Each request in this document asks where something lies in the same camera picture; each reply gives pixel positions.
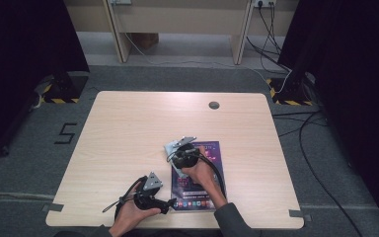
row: person's left hand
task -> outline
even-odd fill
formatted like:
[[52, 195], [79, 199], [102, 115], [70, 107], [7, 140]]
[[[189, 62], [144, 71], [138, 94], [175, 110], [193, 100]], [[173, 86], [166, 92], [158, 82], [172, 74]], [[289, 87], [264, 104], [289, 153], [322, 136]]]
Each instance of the person's left hand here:
[[[139, 184], [134, 186], [131, 191], [132, 193], [136, 192], [136, 188]], [[151, 208], [147, 210], [139, 209], [134, 203], [134, 200], [128, 200], [119, 210], [114, 225], [110, 228], [110, 233], [113, 237], [119, 237], [134, 229], [134, 227], [136, 227], [143, 219], [159, 214], [160, 212], [161, 209], [159, 208]]]

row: book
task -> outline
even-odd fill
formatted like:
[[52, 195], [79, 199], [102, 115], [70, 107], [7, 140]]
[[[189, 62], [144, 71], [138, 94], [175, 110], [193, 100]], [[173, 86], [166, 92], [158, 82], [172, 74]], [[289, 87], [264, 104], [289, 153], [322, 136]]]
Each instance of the book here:
[[[191, 143], [195, 147], [204, 146], [205, 156], [217, 170], [224, 183], [223, 163], [218, 141], [197, 141]], [[171, 198], [176, 198], [173, 209], [176, 211], [213, 211], [214, 204], [207, 191], [199, 184], [193, 182], [190, 177], [180, 178], [177, 171], [172, 167], [172, 191]]]

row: sleeve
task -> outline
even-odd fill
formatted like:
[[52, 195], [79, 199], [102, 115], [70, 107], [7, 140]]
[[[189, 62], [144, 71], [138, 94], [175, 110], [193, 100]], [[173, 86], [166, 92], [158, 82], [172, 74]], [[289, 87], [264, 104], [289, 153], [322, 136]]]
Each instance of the sleeve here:
[[101, 225], [90, 237], [113, 237], [106, 226]]
[[251, 237], [258, 234], [249, 227], [234, 203], [227, 203], [214, 212], [224, 237]]

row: table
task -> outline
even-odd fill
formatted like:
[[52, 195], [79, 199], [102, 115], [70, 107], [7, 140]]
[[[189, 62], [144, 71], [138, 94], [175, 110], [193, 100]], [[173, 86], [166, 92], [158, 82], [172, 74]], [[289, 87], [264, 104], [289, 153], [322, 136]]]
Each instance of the table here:
[[[210, 102], [219, 103], [213, 110]], [[303, 218], [266, 97], [248, 93], [101, 92], [54, 198], [50, 226], [111, 226], [102, 210], [151, 171], [171, 197], [164, 145], [182, 136], [220, 142], [227, 197], [253, 228], [297, 229]], [[218, 228], [212, 212], [156, 215], [139, 228]]]
[[127, 61], [131, 50], [126, 33], [171, 33], [231, 36], [233, 61], [241, 63], [252, 0], [103, 1], [120, 62]]

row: power outlet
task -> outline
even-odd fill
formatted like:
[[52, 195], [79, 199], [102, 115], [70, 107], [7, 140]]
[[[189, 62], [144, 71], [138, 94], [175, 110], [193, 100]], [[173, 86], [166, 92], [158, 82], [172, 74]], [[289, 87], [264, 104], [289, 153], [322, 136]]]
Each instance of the power outlet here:
[[263, 8], [270, 8], [270, 4], [269, 3], [273, 3], [273, 6], [275, 6], [276, 4], [276, 0], [255, 0], [255, 7], [258, 7], [258, 3], [260, 1], [263, 1]]

